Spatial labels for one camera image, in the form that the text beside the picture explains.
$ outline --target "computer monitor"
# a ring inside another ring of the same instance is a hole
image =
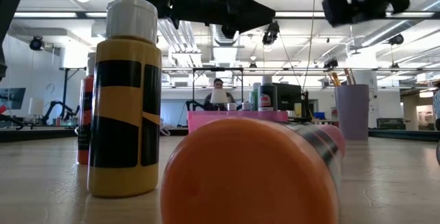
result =
[[[276,86],[278,110],[293,111],[295,103],[301,103],[301,86],[283,83],[272,84]]]
[[[6,107],[12,110],[21,109],[25,90],[26,88],[0,89],[0,107],[5,104]]]

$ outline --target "label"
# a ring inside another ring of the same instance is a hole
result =
[[[91,125],[81,125],[78,129],[78,149],[89,150],[91,138]]]
[[[92,92],[86,91],[86,81],[82,82],[80,102],[80,124],[78,129],[78,150],[89,150],[91,139],[91,102]]]
[[[262,93],[260,95],[260,107],[271,107],[272,101],[270,100],[270,96]]]
[[[340,191],[342,153],[335,141],[326,132],[316,125],[285,124],[287,128],[295,131],[304,138],[320,155],[335,184],[336,191]]]

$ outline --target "small bottle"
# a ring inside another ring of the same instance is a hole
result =
[[[87,187],[130,197],[157,185],[162,53],[157,9],[145,0],[107,6],[107,40],[96,48]]]
[[[249,103],[248,101],[244,102],[244,103],[241,105],[241,110],[242,110],[242,111],[250,111],[250,103]]]
[[[262,85],[258,89],[258,110],[277,111],[276,86],[271,76],[263,76]]]
[[[261,83],[255,82],[252,85],[252,91],[249,93],[249,102],[251,104],[250,110],[251,111],[258,111],[259,109],[259,87],[261,86]]]
[[[81,80],[80,124],[78,129],[78,163],[89,163],[89,146],[91,138],[91,103],[94,91],[96,53],[89,53],[86,76]]]

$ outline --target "pink tray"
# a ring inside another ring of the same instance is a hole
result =
[[[288,120],[286,111],[189,111],[188,132],[191,133],[213,120],[228,117],[248,117],[278,122]]]

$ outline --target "person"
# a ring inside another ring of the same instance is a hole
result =
[[[223,88],[223,81],[220,78],[216,78],[214,80],[214,88],[215,89],[222,89]],[[208,96],[206,96],[206,98],[205,98],[205,104],[204,104],[205,110],[216,111],[217,107],[218,107],[220,109],[220,111],[227,111],[224,104],[217,104],[217,105],[211,104],[211,95],[212,95],[212,93],[208,94]],[[226,92],[226,97],[228,97],[229,103],[235,103],[234,96],[232,96],[231,93]]]
[[[435,114],[435,129],[440,131],[440,81],[435,83],[435,87],[437,88],[437,92],[432,97],[432,105]]]

